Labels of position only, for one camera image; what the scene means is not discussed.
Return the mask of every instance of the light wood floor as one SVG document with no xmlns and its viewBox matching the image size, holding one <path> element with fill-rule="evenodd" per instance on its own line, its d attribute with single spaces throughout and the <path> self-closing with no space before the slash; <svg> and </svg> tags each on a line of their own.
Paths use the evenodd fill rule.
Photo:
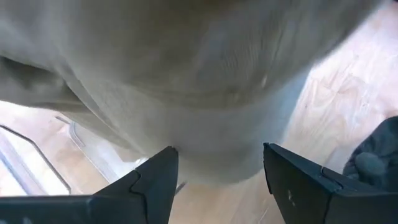
<svg viewBox="0 0 398 224">
<path fill-rule="evenodd" d="M 398 114 L 397 86 L 398 3 L 391 3 L 312 70 L 283 146 L 339 169 L 382 120 Z M 108 184 L 72 142 L 68 125 L 55 118 L 60 114 L 9 103 L 0 103 L 0 114 L 1 124 L 39 145 L 74 194 L 89 194 Z M 12 182 L 9 179 L 0 167 L 0 185 Z M 2 191 L 9 193 L 9 188 L 0 187 Z M 283 219 L 260 172 L 222 189 L 188 184 L 174 200 L 170 223 L 280 224 Z"/>
</svg>

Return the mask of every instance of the black plastic part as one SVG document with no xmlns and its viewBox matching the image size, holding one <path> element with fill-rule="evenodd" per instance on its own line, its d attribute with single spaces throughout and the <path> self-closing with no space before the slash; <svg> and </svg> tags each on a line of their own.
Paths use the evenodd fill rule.
<svg viewBox="0 0 398 224">
<path fill-rule="evenodd" d="M 398 194 L 337 174 L 276 144 L 264 144 L 264 168 L 286 224 L 398 223 Z"/>
<path fill-rule="evenodd" d="M 0 223 L 168 223 L 177 175 L 167 147 L 93 195 L 0 198 Z"/>
</svg>

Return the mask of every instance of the black fabric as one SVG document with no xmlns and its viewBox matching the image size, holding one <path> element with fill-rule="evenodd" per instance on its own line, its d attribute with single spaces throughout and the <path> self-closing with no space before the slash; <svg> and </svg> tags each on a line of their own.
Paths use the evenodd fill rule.
<svg viewBox="0 0 398 224">
<path fill-rule="evenodd" d="M 398 192 L 398 116 L 383 121 L 354 150 L 343 175 Z"/>
</svg>

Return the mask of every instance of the wooden floor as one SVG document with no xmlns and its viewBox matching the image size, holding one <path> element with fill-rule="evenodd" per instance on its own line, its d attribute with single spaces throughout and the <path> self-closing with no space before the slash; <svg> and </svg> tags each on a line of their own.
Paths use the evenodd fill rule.
<svg viewBox="0 0 398 224">
<path fill-rule="evenodd" d="M 340 169 L 351 150 L 382 120 L 398 114 L 397 86 L 398 3 L 391 3 L 312 70 L 283 146 Z M 68 124 L 55 118 L 60 114 L 8 103 L 0 103 L 0 114 L 1 124 L 40 146 L 74 194 L 92 193 L 108 184 L 70 139 Z M 0 185 L 12 182 L 9 179 L 0 169 Z M 188 184 L 174 200 L 170 223 L 280 224 L 283 219 L 260 172 L 222 189 Z"/>
</svg>

